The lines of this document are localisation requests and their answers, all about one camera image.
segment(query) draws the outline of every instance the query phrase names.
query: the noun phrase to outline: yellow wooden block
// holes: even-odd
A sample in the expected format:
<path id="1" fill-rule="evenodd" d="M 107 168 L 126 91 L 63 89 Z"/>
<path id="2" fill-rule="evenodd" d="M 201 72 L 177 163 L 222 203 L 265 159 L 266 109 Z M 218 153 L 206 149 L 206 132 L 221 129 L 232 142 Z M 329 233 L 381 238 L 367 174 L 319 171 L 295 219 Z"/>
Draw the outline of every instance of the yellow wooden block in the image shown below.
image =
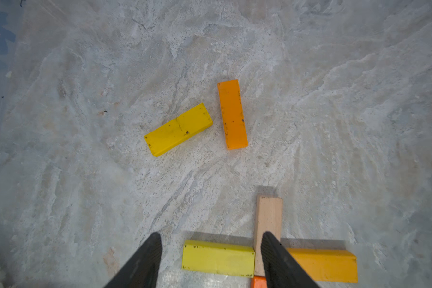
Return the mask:
<path id="1" fill-rule="evenodd" d="M 314 281 L 357 283 L 357 257 L 346 250 L 287 248 Z"/>
<path id="2" fill-rule="evenodd" d="M 252 278 L 254 249 L 247 246 L 186 240 L 182 268 Z"/>
<path id="3" fill-rule="evenodd" d="M 158 157 L 211 125 L 213 125 L 213 120 L 205 105 L 200 103 L 167 124 L 153 130 L 144 136 L 144 139 L 152 155 Z"/>

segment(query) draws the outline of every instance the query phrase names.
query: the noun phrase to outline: gray marble surface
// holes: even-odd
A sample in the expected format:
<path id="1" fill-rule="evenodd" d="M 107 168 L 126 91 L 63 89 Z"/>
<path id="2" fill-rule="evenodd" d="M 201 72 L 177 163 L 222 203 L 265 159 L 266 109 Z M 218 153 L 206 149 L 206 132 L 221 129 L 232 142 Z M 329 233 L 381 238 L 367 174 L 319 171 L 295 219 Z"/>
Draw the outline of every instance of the gray marble surface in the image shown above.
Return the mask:
<path id="1" fill-rule="evenodd" d="M 249 245 L 266 191 L 284 242 L 356 254 L 359 284 L 320 286 L 432 287 L 432 1 L 23 5 L 0 131 L 0 262 L 19 287 L 102 287 L 153 231 L 159 287 L 248 287 L 181 270 L 181 246 Z M 153 157 L 144 135 L 200 102 L 213 126 Z"/>

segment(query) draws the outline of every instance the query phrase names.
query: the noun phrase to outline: wooden block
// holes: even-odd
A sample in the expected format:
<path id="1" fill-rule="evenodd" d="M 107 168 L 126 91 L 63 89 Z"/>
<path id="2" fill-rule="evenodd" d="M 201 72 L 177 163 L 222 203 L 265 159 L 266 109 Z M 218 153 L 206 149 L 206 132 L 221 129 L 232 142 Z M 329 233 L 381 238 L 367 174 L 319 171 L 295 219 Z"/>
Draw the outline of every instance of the wooden block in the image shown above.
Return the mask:
<path id="1" fill-rule="evenodd" d="M 264 277 L 266 275 L 261 255 L 261 242 L 264 232 L 270 231 L 280 241 L 282 235 L 282 209 L 283 200 L 281 198 L 258 195 L 254 229 L 254 251 L 256 252 L 254 275 L 256 276 Z"/>
<path id="2" fill-rule="evenodd" d="M 251 278 L 254 271 L 254 250 L 246 246 L 186 240 L 182 268 Z"/>
<path id="3" fill-rule="evenodd" d="M 203 103 L 198 104 L 177 118 L 144 136 L 150 152 L 155 157 L 162 155 L 190 137 L 213 125 L 213 120 Z"/>
<path id="4" fill-rule="evenodd" d="M 242 100 L 238 80 L 230 80 L 217 84 L 219 101 L 221 102 L 222 123 L 226 135 L 227 149 L 238 149 L 248 146 L 245 117 L 243 116 Z"/>
<path id="5" fill-rule="evenodd" d="M 287 248 L 315 281 L 357 283 L 357 257 L 346 250 Z"/>
<path id="6" fill-rule="evenodd" d="M 254 276 L 253 279 L 251 279 L 250 288 L 267 288 L 266 278 L 261 276 Z"/>

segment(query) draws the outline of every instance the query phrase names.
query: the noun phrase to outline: marble floor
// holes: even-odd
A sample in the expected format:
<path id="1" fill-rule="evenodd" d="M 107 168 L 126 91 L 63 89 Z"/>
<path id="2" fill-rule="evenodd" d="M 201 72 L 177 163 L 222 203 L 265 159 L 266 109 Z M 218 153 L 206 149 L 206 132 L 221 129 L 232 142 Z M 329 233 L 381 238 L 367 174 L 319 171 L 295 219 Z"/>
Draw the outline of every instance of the marble floor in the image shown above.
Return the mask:
<path id="1" fill-rule="evenodd" d="M 345 246 L 358 284 L 432 287 L 432 0 L 29 0 L 0 130 L 0 263 L 23 288 L 101 288 L 153 231 L 158 287 L 185 239 Z M 249 147 L 227 151 L 238 79 Z M 203 102 L 213 126 L 155 158 L 144 135 Z"/>

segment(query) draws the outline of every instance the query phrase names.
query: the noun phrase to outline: orange wooden block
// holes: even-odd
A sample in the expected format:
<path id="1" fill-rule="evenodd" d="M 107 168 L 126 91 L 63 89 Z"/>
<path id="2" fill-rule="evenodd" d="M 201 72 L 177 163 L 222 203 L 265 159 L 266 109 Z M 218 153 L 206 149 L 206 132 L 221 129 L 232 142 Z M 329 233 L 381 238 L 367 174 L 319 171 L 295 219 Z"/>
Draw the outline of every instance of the orange wooden block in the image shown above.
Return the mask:
<path id="1" fill-rule="evenodd" d="M 314 281 L 358 283 L 357 257 L 346 250 L 287 248 Z"/>
<path id="2" fill-rule="evenodd" d="M 267 288 L 267 280 L 265 277 L 254 276 L 251 279 L 251 288 Z"/>
<path id="3" fill-rule="evenodd" d="M 220 82 L 217 84 L 217 88 L 219 90 L 219 101 L 221 102 L 227 149 L 247 147 L 248 137 L 246 136 L 239 81 L 235 79 Z"/>

